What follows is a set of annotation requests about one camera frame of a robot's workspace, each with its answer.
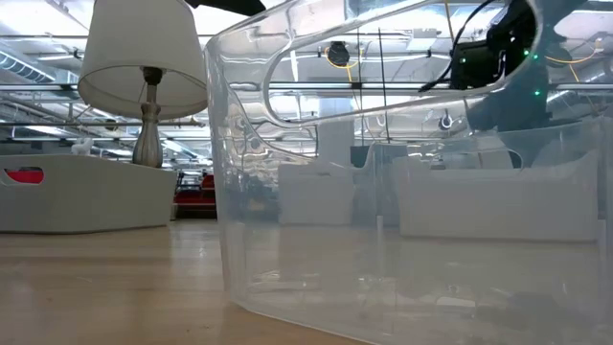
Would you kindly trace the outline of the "long ceiling light strip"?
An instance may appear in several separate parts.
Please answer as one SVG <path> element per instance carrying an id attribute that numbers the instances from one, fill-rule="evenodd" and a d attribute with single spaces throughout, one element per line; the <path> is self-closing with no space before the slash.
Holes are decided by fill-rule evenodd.
<path id="1" fill-rule="evenodd" d="M 422 83 L 415 82 L 270 82 L 267 87 L 271 90 L 404 90 L 419 91 Z M 554 83 L 549 86 L 554 91 L 587 91 L 587 90 L 613 90 L 613 83 L 572 82 Z M 0 91 L 76 91 L 73 84 L 0 84 Z"/>

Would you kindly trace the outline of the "silver ventilation duct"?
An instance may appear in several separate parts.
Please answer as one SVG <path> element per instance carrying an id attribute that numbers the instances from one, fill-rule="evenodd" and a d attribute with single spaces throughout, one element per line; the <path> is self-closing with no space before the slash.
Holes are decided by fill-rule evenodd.
<path id="1" fill-rule="evenodd" d="M 56 78 L 21 59 L 0 51 L 0 70 L 8 71 L 34 83 L 51 83 Z"/>
<path id="2" fill-rule="evenodd" d="M 613 76 L 600 73 L 579 81 L 553 83 L 546 110 L 556 120 L 613 117 Z"/>

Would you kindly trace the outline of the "white shade table lamp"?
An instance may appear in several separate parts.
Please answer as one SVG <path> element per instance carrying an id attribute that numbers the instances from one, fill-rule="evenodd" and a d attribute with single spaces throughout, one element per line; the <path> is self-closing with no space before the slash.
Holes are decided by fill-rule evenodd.
<path id="1" fill-rule="evenodd" d="M 159 122 L 208 105 L 204 55 L 185 0 L 95 0 L 78 92 L 101 111 L 141 121 L 132 161 L 161 167 Z"/>

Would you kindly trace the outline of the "grey plastic basket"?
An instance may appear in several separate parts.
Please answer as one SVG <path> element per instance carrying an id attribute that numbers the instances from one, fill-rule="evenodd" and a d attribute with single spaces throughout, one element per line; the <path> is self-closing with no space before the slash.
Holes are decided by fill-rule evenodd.
<path id="1" fill-rule="evenodd" d="M 0 155 L 0 233 L 164 226 L 177 174 L 70 154 Z"/>

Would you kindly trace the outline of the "white building column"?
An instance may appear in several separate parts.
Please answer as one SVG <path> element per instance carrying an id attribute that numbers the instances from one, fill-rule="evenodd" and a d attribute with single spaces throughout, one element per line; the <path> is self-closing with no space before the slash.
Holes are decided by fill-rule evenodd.
<path id="1" fill-rule="evenodd" d="M 319 115 L 321 117 L 351 111 L 353 111 L 353 108 L 350 99 L 324 98 L 319 102 Z M 353 120 L 326 122 L 318 126 L 318 155 L 324 161 L 349 166 L 353 143 Z"/>

